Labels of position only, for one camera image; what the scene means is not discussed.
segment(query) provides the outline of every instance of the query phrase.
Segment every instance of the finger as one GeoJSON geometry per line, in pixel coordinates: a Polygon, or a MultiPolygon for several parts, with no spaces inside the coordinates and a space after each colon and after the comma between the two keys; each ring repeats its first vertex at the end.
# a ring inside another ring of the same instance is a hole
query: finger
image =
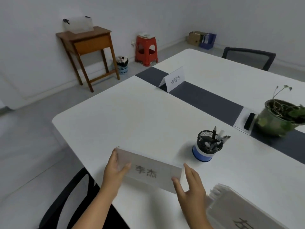
{"type": "Polygon", "coordinates": [[[195,178],[197,184],[203,186],[202,181],[201,181],[201,178],[200,178],[199,174],[196,172],[196,170],[194,170],[193,168],[191,168],[191,172],[192,172],[192,174],[193,174],[193,176],[194,176],[194,178],[195,178]]]}
{"type": "Polygon", "coordinates": [[[119,172],[121,178],[123,178],[128,173],[131,166],[132,166],[132,164],[131,164],[131,162],[129,162],[123,167],[123,169],[119,172]]]}
{"type": "Polygon", "coordinates": [[[184,163],[183,165],[185,169],[186,180],[188,181],[189,188],[192,189],[196,186],[196,180],[192,174],[191,168],[186,163],[184,163]]]}
{"type": "Polygon", "coordinates": [[[184,196],[185,192],[184,192],[179,180],[175,177],[172,177],[172,181],[173,181],[173,186],[175,187],[178,197],[184,196]]]}
{"type": "Polygon", "coordinates": [[[108,164],[110,164],[111,166],[116,167],[116,162],[117,162],[117,153],[116,153],[116,148],[114,148],[112,150],[112,153],[111,153],[111,156],[109,158],[108,164]]]}

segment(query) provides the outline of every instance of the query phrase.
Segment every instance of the green plant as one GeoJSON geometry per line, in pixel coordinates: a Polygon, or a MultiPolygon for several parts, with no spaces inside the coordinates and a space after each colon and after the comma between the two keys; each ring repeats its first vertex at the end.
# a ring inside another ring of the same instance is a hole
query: green plant
{"type": "Polygon", "coordinates": [[[288,85],[284,85],[284,88],[282,88],[277,93],[276,90],[278,89],[278,86],[276,86],[276,89],[274,90],[272,100],[269,101],[267,104],[267,108],[277,117],[289,121],[291,123],[304,123],[305,122],[305,107],[300,104],[300,106],[295,105],[289,105],[289,104],[282,104],[277,99],[274,99],[274,97],[280,93],[285,88],[289,88],[289,90],[292,90],[292,87],[289,87],[288,85]]]}

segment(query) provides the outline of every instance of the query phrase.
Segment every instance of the black chair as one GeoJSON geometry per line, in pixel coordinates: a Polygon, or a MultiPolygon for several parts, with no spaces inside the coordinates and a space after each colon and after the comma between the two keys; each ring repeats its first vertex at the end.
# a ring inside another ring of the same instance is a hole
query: black chair
{"type": "Polygon", "coordinates": [[[226,47],[222,57],[224,59],[268,71],[276,57],[276,54],[244,48],[226,47]]]}
{"type": "MultiPolygon", "coordinates": [[[[90,205],[92,200],[96,197],[97,193],[99,192],[99,186],[96,184],[94,185],[94,179],[88,173],[88,171],[83,168],[81,169],[77,175],[69,182],[69,184],[65,187],[65,189],[60,193],[57,199],[53,202],[50,208],[47,210],[45,215],[43,216],[38,229],[56,229],[59,216],[61,211],[77,184],[83,179],[83,177],[88,174],[89,175],[89,183],[88,183],[88,191],[87,196],[78,206],[76,211],[74,212],[73,216],[70,219],[67,229],[71,229],[77,220],[81,217],[83,212],[87,209],[90,205]]],[[[107,228],[122,228],[122,229],[129,229],[125,221],[116,211],[114,206],[111,204],[107,218],[105,220],[103,229],[107,228]]]]}

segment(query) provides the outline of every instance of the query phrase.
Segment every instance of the cardboard box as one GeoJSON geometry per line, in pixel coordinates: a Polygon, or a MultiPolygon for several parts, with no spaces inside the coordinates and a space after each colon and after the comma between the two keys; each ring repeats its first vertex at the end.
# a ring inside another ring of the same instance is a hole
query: cardboard box
{"type": "Polygon", "coordinates": [[[187,42],[194,46],[199,46],[199,44],[202,41],[203,35],[206,33],[201,31],[192,31],[189,33],[189,36],[187,38],[187,42]]]}

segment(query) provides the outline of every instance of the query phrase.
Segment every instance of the potted plant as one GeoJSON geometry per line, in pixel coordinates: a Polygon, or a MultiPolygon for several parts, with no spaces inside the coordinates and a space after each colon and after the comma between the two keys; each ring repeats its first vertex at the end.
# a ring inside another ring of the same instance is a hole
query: potted plant
{"type": "Polygon", "coordinates": [[[278,86],[274,90],[273,98],[265,102],[265,108],[257,116],[256,123],[266,134],[285,136],[299,125],[305,125],[305,107],[275,99],[275,96],[285,88],[292,90],[292,87],[284,85],[284,88],[275,93],[277,88],[278,86]]]}

